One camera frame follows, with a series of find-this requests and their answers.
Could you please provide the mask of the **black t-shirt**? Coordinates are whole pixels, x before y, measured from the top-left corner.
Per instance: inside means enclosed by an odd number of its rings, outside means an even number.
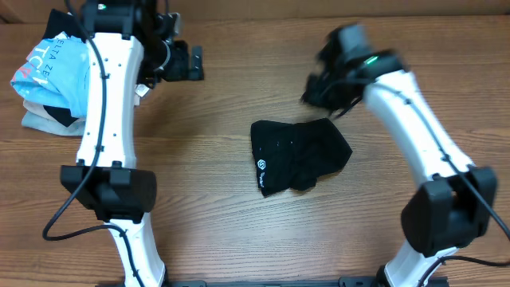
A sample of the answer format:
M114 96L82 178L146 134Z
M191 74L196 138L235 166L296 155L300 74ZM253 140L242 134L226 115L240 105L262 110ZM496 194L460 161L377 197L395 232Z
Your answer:
M352 154L328 118L297 124L259 120L251 125L250 136L265 197L289 188L306 191L319 177L343 170Z

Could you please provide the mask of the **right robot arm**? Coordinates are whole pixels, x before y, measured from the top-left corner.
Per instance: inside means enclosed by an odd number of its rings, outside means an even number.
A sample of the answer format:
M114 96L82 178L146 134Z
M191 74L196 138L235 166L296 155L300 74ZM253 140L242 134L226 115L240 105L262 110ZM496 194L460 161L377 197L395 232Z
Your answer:
M323 70L308 77L303 101L347 113L358 103L385 125L410 166L417 192L401 213L397 255L373 277L342 286L445 286L434 272L485 235L497 179L454 143L426 103L413 72L391 49L376 51L361 25L331 31L318 53Z

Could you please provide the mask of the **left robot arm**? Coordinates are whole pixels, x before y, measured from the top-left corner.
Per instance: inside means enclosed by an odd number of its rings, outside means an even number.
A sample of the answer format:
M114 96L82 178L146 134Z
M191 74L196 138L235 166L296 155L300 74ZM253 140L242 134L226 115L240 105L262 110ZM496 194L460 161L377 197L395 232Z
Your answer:
M75 18L88 49L88 108L76 162L61 168L61 184L112 235L124 285L168 286L151 225L156 176L136 166L135 91L202 80L202 48L179 40L179 14L159 11L156 0L87 1Z

